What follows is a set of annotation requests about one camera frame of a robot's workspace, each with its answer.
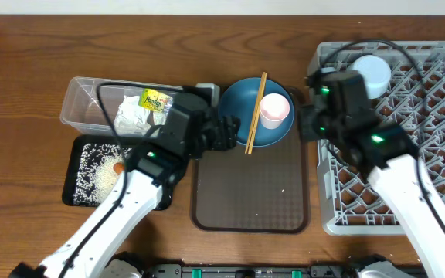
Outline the orange carrot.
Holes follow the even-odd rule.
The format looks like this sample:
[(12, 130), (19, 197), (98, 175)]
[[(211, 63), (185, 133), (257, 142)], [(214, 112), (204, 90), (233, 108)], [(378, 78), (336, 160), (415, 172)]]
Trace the orange carrot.
[(124, 170), (124, 165), (122, 163), (118, 162), (114, 165), (114, 171), (117, 174), (120, 174), (123, 170)]

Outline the green yellow snack wrapper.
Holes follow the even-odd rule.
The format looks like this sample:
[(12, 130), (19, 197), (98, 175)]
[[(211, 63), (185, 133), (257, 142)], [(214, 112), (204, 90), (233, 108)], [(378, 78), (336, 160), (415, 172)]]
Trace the green yellow snack wrapper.
[(146, 110), (167, 114), (172, 107), (173, 97), (159, 90), (144, 89), (138, 105)]

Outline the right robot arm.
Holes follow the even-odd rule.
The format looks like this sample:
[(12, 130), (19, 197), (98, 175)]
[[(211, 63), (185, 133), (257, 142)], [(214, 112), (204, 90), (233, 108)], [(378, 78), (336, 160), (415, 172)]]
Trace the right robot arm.
[(306, 105), (298, 115), (302, 140), (332, 143), (394, 213), (427, 275), (445, 277), (445, 204), (408, 134), (365, 108)]

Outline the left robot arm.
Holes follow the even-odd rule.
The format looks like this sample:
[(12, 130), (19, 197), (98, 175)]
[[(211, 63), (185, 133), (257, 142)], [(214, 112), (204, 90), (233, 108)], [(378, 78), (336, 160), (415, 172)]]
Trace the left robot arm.
[(172, 108), (124, 155), (124, 170), (106, 199), (85, 223), (37, 267), (20, 263), (11, 277), (99, 277), (133, 228), (156, 208), (165, 209), (188, 163), (204, 151), (236, 146), (237, 117), (217, 110)]

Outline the light blue rice bowl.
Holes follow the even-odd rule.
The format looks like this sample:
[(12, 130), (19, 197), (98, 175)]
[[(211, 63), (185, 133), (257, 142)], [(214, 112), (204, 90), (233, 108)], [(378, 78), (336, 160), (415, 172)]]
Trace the light blue rice bowl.
[(387, 91), (391, 69), (384, 59), (374, 55), (361, 56), (348, 69), (362, 75), (369, 99), (379, 98)]

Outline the pink cup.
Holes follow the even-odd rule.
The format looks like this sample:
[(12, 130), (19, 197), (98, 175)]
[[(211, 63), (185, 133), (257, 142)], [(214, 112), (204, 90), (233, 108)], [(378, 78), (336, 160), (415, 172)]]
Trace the pink cup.
[(279, 93), (266, 95), (260, 101), (260, 121), (266, 129), (276, 129), (290, 113), (290, 103)]

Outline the white tissue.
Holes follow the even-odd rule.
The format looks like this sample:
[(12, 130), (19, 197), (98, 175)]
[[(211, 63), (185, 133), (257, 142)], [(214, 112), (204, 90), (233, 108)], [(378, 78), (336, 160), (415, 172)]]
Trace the white tissue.
[(144, 135), (153, 126), (165, 123), (167, 114), (140, 106), (140, 96), (125, 97), (114, 119), (114, 128), (119, 134)]

